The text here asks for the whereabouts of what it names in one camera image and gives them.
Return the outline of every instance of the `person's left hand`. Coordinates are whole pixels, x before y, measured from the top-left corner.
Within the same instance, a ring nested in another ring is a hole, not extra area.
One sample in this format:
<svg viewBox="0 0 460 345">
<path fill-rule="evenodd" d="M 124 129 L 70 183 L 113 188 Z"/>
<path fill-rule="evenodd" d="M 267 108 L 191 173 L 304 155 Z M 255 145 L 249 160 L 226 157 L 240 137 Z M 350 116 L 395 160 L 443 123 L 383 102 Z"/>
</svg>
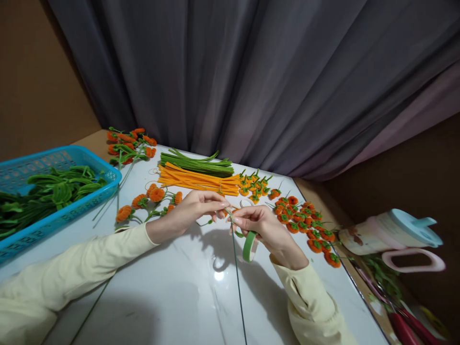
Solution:
<svg viewBox="0 0 460 345">
<path fill-rule="evenodd" d="M 215 192 L 191 191 L 182 202 L 166 216 L 146 224 L 147 234 L 153 243 L 159 244 L 181 236 L 190 225 L 204 215 L 213 221 L 224 218 L 222 210 L 230 203 Z"/>
</svg>

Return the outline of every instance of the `hand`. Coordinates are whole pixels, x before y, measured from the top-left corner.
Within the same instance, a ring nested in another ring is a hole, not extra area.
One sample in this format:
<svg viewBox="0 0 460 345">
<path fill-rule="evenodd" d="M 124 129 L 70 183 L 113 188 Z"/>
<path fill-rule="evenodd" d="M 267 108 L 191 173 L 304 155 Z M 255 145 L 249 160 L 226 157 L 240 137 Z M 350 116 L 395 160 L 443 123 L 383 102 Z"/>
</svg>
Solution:
<svg viewBox="0 0 460 345">
<path fill-rule="evenodd" d="M 147 234 L 153 243 L 162 243 L 181 236 L 204 215 L 210 215 L 213 221 L 217 220 L 217 216 L 224 218 L 222 210 L 229 206 L 230 203 L 215 192 L 194 190 L 166 216 L 147 223 Z"/>
<path fill-rule="evenodd" d="M 249 231 L 257 232 L 257 237 L 276 258 L 276 264 L 292 270 L 308 266 L 307 257 L 269 207 L 243 207 L 233 212 L 233 221 L 245 236 Z"/>
</svg>

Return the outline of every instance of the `green floral tape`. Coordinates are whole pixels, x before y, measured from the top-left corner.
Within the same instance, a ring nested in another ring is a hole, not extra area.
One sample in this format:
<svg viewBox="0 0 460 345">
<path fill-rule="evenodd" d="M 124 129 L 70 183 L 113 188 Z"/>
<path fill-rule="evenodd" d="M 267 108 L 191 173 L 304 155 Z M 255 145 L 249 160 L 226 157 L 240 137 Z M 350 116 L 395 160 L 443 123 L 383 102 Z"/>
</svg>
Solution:
<svg viewBox="0 0 460 345">
<path fill-rule="evenodd" d="M 257 249 L 257 245 L 259 244 L 259 241 L 255 239 L 256 236 L 257 232 L 250 231 L 246 237 L 246 241 L 244 242 L 243 259 L 249 263 L 254 259 L 255 251 Z"/>
</svg>

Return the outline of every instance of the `red scissors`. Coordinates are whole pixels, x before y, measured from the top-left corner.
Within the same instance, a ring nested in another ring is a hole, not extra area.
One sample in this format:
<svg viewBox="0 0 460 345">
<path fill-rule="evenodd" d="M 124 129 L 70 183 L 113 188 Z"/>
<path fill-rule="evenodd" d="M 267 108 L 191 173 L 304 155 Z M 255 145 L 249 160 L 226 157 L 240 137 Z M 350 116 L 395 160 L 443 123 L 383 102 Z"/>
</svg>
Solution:
<svg viewBox="0 0 460 345">
<path fill-rule="evenodd" d="M 376 297 L 381 302 L 390 305 L 393 309 L 393 313 L 389 313 L 388 318 L 390 319 L 393 330 L 402 345 L 420 345 L 420 342 L 415 337 L 414 332 L 424 345 L 439 345 L 439 341 L 431 334 L 431 332 L 427 330 L 426 327 L 423 326 L 423 324 L 411 313 L 409 313 L 406 308 L 395 306 L 380 283 L 374 284 L 374 282 L 369 279 L 357 263 L 353 261 L 351 261 L 351 263 Z"/>
</svg>

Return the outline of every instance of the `blue bottle cap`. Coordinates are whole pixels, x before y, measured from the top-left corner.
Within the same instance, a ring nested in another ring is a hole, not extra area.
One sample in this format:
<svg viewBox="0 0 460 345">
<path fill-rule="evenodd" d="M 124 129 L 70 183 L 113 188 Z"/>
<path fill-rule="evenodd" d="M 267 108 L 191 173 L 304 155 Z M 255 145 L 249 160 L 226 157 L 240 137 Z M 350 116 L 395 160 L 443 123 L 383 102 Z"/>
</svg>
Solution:
<svg viewBox="0 0 460 345">
<path fill-rule="evenodd" d="M 437 223 L 433 218 L 417 219 L 397 208 L 389 211 L 389 215 L 401 229 L 420 242 L 426 243 L 433 248 L 437 248 L 443 244 L 442 239 L 428 227 Z"/>
</svg>

